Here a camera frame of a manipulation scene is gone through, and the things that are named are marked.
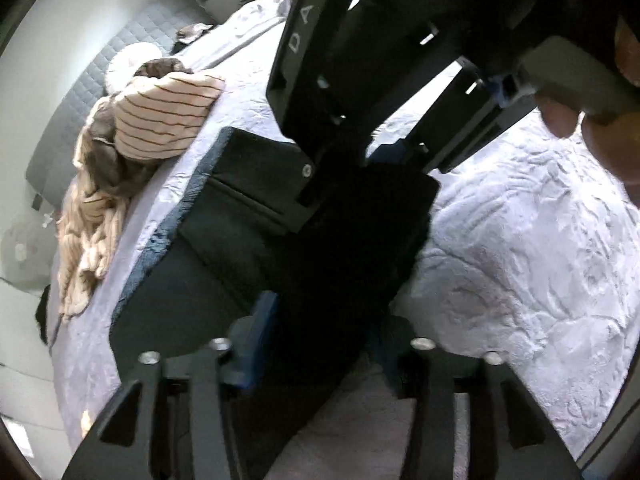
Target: silver screw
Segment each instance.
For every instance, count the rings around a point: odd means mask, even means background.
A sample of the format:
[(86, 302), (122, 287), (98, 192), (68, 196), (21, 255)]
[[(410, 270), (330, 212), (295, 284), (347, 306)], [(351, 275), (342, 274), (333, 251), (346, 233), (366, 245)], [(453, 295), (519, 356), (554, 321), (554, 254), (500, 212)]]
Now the silver screw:
[(211, 347), (218, 352), (228, 352), (231, 350), (231, 339), (219, 337), (211, 342)]
[(417, 337), (411, 339), (411, 347), (414, 350), (427, 351), (436, 348), (436, 343), (433, 339), (427, 339), (426, 337)]
[(498, 352), (487, 352), (487, 354), (485, 354), (484, 356), (484, 360), (487, 364), (490, 364), (492, 366), (501, 365), (504, 362), (503, 358), (500, 357)]
[(160, 354), (158, 352), (142, 352), (138, 356), (138, 361), (143, 365), (156, 365), (160, 362)]

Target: round white cushion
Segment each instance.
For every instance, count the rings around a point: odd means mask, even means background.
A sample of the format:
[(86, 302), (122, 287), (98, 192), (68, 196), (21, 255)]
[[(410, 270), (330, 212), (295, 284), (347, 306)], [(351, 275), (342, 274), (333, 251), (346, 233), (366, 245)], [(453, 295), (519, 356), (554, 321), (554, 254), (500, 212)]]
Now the round white cushion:
[(104, 80), (109, 95), (122, 92), (140, 65), (152, 59), (164, 57), (153, 43), (134, 43), (117, 53), (107, 68)]

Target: blue fabric edge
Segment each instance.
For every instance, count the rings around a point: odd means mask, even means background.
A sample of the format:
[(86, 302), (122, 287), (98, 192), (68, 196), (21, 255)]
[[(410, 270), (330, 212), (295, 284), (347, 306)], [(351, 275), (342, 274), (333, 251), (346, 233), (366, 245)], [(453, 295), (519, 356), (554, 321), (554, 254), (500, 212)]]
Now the blue fabric edge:
[(169, 250), (169, 247), (175, 239), (178, 227), (193, 207), (193, 204), (204, 188), (207, 179), (210, 177), (235, 130), (236, 129), (231, 126), (226, 126), (220, 130), (218, 138), (193, 171), (180, 202), (178, 202), (164, 220), (160, 222), (160, 225), (149, 237), (144, 249), (142, 249), (138, 255), (138, 259), (122, 288), (118, 303), (111, 314), (110, 336), (126, 303), (133, 296), (133, 293), (140, 283), (142, 283)]

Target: headboard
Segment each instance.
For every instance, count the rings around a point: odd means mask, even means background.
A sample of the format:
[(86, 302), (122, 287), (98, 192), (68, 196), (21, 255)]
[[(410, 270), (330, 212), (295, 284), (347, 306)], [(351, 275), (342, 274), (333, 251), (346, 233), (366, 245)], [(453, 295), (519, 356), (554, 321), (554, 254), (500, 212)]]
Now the headboard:
[(76, 138), (89, 111), (104, 95), (104, 75), (111, 59), (139, 41), (154, 43), (168, 54), (175, 33), (197, 22), (216, 24), (197, 0), (157, 0), (127, 23), (89, 63), (50, 118), (27, 167), (27, 181), (47, 202), (56, 208), (62, 206), (76, 174), (72, 164)]

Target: human hand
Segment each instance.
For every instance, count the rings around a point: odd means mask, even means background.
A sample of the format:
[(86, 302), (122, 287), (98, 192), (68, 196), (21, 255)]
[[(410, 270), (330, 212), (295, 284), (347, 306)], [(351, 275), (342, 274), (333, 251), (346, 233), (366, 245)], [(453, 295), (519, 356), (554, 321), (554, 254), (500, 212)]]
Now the human hand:
[[(622, 19), (615, 45), (618, 69), (631, 84), (640, 87), (640, 42)], [(571, 136), (578, 111), (543, 95), (536, 96), (536, 103), (551, 133), (560, 138)], [(582, 136), (588, 150), (622, 181), (631, 202), (640, 207), (640, 113), (622, 115), (606, 126), (585, 117)]]

